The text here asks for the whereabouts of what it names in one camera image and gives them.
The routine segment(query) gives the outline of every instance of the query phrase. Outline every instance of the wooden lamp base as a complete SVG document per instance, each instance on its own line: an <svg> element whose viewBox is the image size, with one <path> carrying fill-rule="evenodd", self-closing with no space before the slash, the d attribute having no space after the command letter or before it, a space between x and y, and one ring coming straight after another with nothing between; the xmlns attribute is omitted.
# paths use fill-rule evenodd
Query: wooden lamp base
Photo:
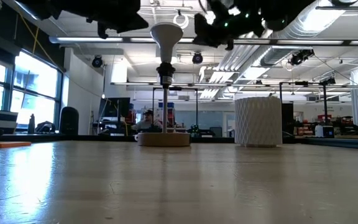
<svg viewBox="0 0 358 224"><path fill-rule="evenodd" d="M137 144L152 147L187 147L190 146L190 134L139 133L137 135Z"/></svg>

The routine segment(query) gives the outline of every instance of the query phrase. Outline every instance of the orange board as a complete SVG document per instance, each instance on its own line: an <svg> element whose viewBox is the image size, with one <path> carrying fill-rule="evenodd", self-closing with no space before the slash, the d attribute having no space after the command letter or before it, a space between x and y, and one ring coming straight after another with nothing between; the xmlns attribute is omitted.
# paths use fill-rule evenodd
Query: orange board
<svg viewBox="0 0 358 224"><path fill-rule="evenodd" d="M20 146L31 146L31 142L0 142L0 148Z"/></svg>

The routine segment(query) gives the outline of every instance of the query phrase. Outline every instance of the white textured cylinder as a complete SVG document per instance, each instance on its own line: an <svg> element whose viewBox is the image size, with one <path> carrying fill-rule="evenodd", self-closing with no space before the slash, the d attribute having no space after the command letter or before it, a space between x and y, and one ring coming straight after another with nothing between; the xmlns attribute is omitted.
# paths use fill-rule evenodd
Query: white textured cylinder
<svg viewBox="0 0 358 224"><path fill-rule="evenodd" d="M238 99L235 142L251 147L282 144L281 101L276 97Z"/></svg>

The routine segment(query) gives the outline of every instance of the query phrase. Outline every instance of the cap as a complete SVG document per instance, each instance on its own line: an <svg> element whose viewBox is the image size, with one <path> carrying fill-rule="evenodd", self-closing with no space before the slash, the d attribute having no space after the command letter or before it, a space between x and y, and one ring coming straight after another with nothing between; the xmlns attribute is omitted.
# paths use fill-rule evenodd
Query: cap
<svg viewBox="0 0 358 224"><path fill-rule="evenodd" d="M143 115L152 115L153 116L153 111L147 110L145 113L143 113Z"/></svg>

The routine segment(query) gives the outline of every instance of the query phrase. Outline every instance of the person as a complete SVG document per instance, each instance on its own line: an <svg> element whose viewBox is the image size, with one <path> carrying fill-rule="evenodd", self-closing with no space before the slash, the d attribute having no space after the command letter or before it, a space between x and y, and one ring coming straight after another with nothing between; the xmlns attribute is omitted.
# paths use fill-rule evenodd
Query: person
<svg viewBox="0 0 358 224"><path fill-rule="evenodd" d="M152 127L152 124L153 124L153 111L147 110L145 113L143 113L143 120L133 125L132 129L136 131L139 129L149 129ZM154 120L154 126L157 126L158 128L162 128L162 124L157 120Z"/></svg>

